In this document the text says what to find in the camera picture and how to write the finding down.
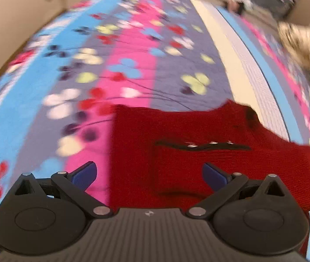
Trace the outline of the colourful floral striped blanket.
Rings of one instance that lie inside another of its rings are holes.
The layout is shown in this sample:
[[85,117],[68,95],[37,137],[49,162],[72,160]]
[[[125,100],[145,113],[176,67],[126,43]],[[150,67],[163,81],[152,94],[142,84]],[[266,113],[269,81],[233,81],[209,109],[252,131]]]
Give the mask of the colourful floral striped blanket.
[[[202,0],[85,0],[58,17],[0,78],[0,261],[310,261],[310,211],[273,173],[248,178],[208,219],[109,206],[116,106],[190,112],[226,101],[310,146],[310,71],[246,18]],[[109,218],[52,183],[89,161],[97,178],[86,193]]]

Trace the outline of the red knit sweater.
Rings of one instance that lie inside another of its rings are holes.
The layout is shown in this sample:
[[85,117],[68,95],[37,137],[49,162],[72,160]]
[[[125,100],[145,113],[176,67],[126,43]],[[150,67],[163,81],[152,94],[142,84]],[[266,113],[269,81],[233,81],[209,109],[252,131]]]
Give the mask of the red knit sweater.
[[278,175],[310,211],[310,146],[280,138],[248,106],[165,112],[118,105],[110,147],[109,206],[187,210],[212,193],[202,168],[262,180]]

